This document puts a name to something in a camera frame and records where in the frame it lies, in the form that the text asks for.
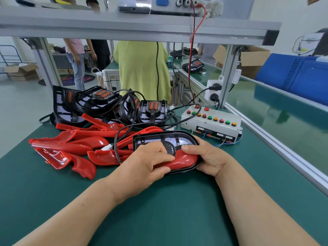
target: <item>blue jeans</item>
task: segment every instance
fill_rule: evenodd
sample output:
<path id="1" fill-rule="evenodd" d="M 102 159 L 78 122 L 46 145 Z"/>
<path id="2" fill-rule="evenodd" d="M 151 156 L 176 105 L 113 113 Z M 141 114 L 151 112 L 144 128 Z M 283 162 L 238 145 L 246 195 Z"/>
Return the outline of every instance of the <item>blue jeans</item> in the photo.
<path id="1" fill-rule="evenodd" d="M 68 60 L 71 62 L 74 71 L 75 86 L 78 91 L 85 91 L 84 87 L 84 54 L 78 54 L 81 64 L 77 64 L 71 53 L 67 54 Z"/>

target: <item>red wire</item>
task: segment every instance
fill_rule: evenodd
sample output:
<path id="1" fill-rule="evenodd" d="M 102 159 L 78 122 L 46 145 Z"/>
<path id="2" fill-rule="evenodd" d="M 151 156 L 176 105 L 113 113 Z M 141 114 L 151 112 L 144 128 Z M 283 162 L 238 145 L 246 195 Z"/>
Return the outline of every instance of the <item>red wire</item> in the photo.
<path id="1" fill-rule="evenodd" d="M 192 7 L 194 9 L 194 29 L 195 29 L 195 7 L 192 4 Z M 196 30 L 194 30 L 193 35 L 191 37 L 191 47 L 190 47 L 190 55 L 189 55 L 189 67 L 188 67 L 188 84 L 189 84 L 189 89 L 191 91 L 191 95 L 193 95 L 193 102 L 195 103 L 195 95 L 193 94 L 192 90 L 191 90 L 191 86 L 190 86 L 190 65 L 191 65 L 191 54 L 192 54 L 192 50 L 193 50 L 193 45 L 194 45 L 194 36 L 195 36 L 195 32 L 197 31 L 197 29 L 200 27 L 200 25 L 203 23 L 203 20 L 205 19 L 206 16 L 206 9 L 204 8 L 204 6 L 201 6 L 204 9 L 204 16 L 203 19 L 200 21 L 198 27 L 196 28 Z"/>

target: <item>black hair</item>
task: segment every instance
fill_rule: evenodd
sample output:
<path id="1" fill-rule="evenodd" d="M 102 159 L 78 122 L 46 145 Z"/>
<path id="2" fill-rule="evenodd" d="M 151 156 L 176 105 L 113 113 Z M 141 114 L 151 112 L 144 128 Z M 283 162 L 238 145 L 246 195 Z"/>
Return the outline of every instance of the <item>black hair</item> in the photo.
<path id="1" fill-rule="evenodd" d="M 99 5 L 99 2 L 97 0 L 86 0 L 86 4 L 88 5 L 89 3 L 96 3 Z"/>

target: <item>blue button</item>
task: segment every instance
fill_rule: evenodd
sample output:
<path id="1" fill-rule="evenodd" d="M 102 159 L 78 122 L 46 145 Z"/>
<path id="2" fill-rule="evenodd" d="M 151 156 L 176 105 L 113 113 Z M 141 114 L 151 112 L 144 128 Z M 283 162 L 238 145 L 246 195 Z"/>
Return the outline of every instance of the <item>blue button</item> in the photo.
<path id="1" fill-rule="evenodd" d="M 168 6 L 169 0 L 156 0 L 156 5 L 157 6 Z"/>

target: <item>cardboard box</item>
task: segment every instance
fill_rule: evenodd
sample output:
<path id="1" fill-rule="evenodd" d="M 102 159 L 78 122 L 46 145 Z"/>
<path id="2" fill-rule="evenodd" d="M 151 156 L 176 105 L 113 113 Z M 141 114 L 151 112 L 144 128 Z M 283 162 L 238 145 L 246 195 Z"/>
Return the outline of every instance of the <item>cardboard box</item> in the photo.
<path id="1" fill-rule="evenodd" d="M 39 79 L 36 70 L 39 69 L 36 64 L 14 64 L 11 66 L 4 67 L 4 72 L 6 72 L 11 80 L 31 80 Z"/>
<path id="2" fill-rule="evenodd" d="M 268 57 L 270 56 L 270 50 L 260 48 L 254 45 L 247 46 L 249 52 L 241 52 L 240 64 L 237 69 L 241 69 L 242 76 L 254 79 L 258 71 L 264 65 Z M 223 67 L 226 55 L 226 49 L 224 46 L 219 45 L 215 51 L 213 58 L 217 60 L 216 65 L 220 68 Z"/>

